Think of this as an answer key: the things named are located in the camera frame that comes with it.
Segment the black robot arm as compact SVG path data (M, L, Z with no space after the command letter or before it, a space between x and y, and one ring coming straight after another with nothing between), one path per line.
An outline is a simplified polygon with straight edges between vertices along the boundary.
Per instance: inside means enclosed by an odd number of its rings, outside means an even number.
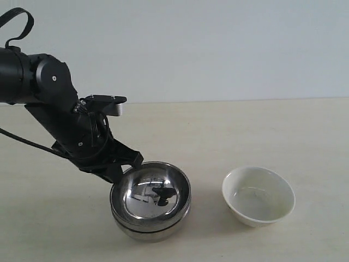
M122 166L141 166L139 151L117 141L108 117L119 116L122 96L79 98L68 66L47 54L25 55L1 49L1 102L23 104L55 139L47 152L69 160L80 171L109 183L122 177Z

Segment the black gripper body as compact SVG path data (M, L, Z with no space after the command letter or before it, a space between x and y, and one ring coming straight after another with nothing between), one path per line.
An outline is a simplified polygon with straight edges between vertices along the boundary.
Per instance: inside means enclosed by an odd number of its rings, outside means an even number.
M68 129L67 136L57 139L52 149L77 168L95 164L116 163L112 156L113 136L105 114L88 115L90 131Z

